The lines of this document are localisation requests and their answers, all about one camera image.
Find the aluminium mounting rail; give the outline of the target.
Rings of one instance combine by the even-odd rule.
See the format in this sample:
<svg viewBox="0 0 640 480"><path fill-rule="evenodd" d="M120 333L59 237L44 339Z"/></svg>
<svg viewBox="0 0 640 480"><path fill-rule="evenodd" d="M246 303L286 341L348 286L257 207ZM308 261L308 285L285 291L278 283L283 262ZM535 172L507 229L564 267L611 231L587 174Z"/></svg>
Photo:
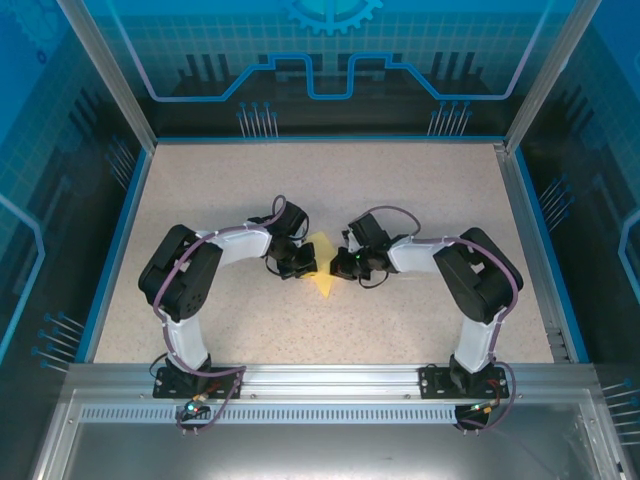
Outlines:
<svg viewBox="0 0 640 480"><path fill-rule="evenodd" d="M419 365L252 365L240 387L243 401L391 401L460 403L471 399L422 399ZM506 372L510 395L524 402L576 402L602 395L590 364L516 364ZM76 364L62 395L96 401L149 400L154 380L142 364Z"/></svg>

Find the grey metal tray cover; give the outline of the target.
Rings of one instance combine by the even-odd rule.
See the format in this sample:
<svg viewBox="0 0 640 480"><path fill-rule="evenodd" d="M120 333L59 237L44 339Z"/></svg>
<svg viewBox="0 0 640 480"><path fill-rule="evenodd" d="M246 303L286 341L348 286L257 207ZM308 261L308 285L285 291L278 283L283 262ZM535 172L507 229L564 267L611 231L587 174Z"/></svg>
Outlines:
<svg viewBox="0 0 640 480"><path fill-rule="evenodd" d="M174 424L81 423L93 405L71 400L53 417L28 480L640 480L590 395L523 403L503 423Z"/></svg>

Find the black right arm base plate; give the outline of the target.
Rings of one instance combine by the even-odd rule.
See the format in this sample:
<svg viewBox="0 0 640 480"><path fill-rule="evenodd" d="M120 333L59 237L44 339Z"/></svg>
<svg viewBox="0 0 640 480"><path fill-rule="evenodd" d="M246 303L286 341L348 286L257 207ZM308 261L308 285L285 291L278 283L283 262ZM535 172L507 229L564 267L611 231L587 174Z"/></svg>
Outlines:
<svg viewBox="0 0 640 480"><path fill-rule="evenodd" d="M461 367L438 367L428 364L417 370L418 387L422 399L508 399L510 397L506 372L487 365L477 373Z"/></svg>

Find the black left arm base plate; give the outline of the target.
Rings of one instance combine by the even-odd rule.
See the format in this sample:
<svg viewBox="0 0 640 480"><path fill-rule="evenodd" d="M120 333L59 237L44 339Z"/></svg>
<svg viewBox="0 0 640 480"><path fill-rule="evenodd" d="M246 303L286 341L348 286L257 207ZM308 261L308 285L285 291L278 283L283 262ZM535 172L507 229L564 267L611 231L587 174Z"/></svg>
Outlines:
<svg viewBox="0 0 640 480"><path fill-rule="evenodd" d="M159 368L155 378L152 396L156 399L191 399L206 394L208 399L223 400L231 392L238 375L203 377L169 365Z"/></svg>

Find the aluminium side rail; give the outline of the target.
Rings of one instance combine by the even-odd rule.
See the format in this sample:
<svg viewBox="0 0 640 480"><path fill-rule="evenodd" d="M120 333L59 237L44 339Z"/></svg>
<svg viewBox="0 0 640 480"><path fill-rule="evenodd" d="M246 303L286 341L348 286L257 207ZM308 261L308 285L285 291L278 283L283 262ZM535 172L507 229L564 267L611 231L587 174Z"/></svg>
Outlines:
<svg viewBox="0 0 640 480"><path fill-rule="evenodd" d="M565 311L517 160L502 143L495 143L494 150L529 272L525 284L535 293L553 361L576 363Z"/></svg>

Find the perforated metal strip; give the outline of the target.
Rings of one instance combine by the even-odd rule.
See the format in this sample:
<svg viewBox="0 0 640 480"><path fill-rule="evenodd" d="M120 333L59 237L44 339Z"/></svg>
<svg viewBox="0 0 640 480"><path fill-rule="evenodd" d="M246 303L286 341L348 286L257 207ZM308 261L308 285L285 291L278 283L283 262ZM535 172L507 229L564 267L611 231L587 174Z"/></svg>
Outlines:
<svg viewBox="0 0 640 480"><path fill-rule="evenodd" d="M79 414L81 423L174 424L179 408L173 405L93 405ZM313 405L236 404L225 408L219 424L444 424L454 425L453 405Z"/></svg>

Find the aluminium frame post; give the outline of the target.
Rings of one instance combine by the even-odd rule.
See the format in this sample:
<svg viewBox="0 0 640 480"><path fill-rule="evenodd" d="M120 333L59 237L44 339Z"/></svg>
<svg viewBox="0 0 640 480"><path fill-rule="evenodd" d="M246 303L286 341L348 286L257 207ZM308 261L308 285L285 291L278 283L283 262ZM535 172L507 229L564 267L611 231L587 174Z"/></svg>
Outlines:
<svg viewBox="0 0 640 480"><path fill-rule="evenodd" d="M540 112L553 86L591 23L602 0L576 0L549 55L521 104L504 139L504 152L513 155Z"/></svg>
<svg viewBox="0 0 640 480"><path fill-rule="evenodd" d="M154 154L157 138L115 57L82 0L56 0L85 52L113 96L140 145Z"/></svg>

